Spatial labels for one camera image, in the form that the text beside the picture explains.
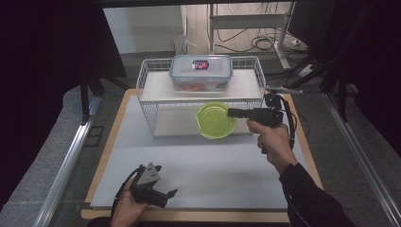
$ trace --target hand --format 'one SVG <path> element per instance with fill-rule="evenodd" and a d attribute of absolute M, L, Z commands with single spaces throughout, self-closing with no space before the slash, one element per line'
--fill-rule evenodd
<path fill-rule="evenodd" d="M 247 120 L 250 132 L 259 133 L 257 146 L 268 150 L 268 161 L 281 175 L 289 164 L 297 165 L 298 161 L 289 147 L 287 125 L 281 123 L 274 128 L 263 126 L 251 119 Z"/>
<path fill-rule="evenodd" d="M 115 207 L 113 219 L 110 222 L 112 227 L 132 226 L 144 213 L 149 204 L 136 202 L 130 192 L 130 186 L 133 178 L 129 179 L 118 199 Z"/>

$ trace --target lime green bowl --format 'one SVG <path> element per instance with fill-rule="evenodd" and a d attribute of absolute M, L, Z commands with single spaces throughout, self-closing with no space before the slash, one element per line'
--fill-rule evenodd
<path fill-rule="evenodd" d="M 235 118 L 227 116 L 228 106 L 222 102 L 207 102 L 197 112 L 200 134 L 208 139 L 219 139 L 233 132 Z"/>

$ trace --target black sleeve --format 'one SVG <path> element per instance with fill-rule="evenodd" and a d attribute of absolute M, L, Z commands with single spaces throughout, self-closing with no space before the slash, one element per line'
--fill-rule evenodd
<path fill-rule="evenodd" d="M 110 227 L 111 220 L 109 217 L 94 218 L 86 227 Z"/>
<path fill-rule="evenodd" d="M 288 202 L 288 217 L 292 227 L 356 226 L 343 212 L 336 199 L 321 190 L 306 170 L 289 165 L 280 176 Z"/>

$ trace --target wooden board edge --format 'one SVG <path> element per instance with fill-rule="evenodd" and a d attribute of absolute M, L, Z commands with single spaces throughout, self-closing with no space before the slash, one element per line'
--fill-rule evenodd
<path fill-rule="evenodd" d="M 285 99 L 288 101 L 288 105 L 291 109 L 291 112 L 295 115 L 295 117 L 298 119 L 297 121 L 297 129 L 296 133 L 298 136 L 298 139 L 300 141 L 301 145 L 301 150 L 304 154 L 306 165 L 307 165 L 307 170 L 310 176 L 312 177 L 313 181 L 315 184 L 323 189 L 322 181 L 318 173 L 318 169 L 316 168 L 315 161 L 313 160 L 312 153 L 310 152 L 309 144 L 307 143 L 304 130 L 300 121 L 300 117 L 297 113 L 297 109 L 295 108 L 294 102 L 292 101 L 292 97 L 290 95 L 285 95 Z"/>
<path fill-rule="evenodd" d="M 85 219 L 109 217 L 110 210 L 84 209 L 81 215 Z M 287 212 L 251 212 L 251 211 L 183 211 L 174 209 L 147 210 L 140 221 L 215 221 L 215 222 L 276 222 L 289 223 Z"/>
<path fill-rule="evenodd" d="M 121 121 L 124 117 L 125 111 L 127 109 L 128 102 L 130 100 L 130 97 L 134 96 L 134 95 L 136 95 L 136 89 L 129 89 L 124 94 L 123 100 L 121 101 L 120 107 L 117 112 L 117 116 L 115 117 L 115 120 L 113 122 L 113 126 L 110 131 L 109 139 L 107 140 L 106 145 L 103 149 L 103 153 L 102 153 L 102 155 L 100 157 L 100 161 L 97 165 L 95 176 L 92 179 L 91 186 L 89 187 L 89 191 L 86 196 L 85 202 L 92 202 L 92 199 L 94 198 L 97 186 L 100 183 L 100 180 L 105 171 L 107 162 L 112 153 L 115 138 L 118 133 L 118 129 L 120 128 Z"/>

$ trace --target wire basket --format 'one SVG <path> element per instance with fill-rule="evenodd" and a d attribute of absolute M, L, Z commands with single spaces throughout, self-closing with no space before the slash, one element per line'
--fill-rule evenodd
<path fill-rule="evenodd" d="M 220 101 L 231 108 L 261 107 L 266 82 L 259 59 L 254 56 L 231 59 L 233 77 L 224 94 L 177 92 L 169 77 L 172 59 L 144 60 L 136 89 L 152 135 L 200 135 L 196 113 L 209 101 Z M 232 134 L 249 133 L 246 119 L 236 121 Z"/>

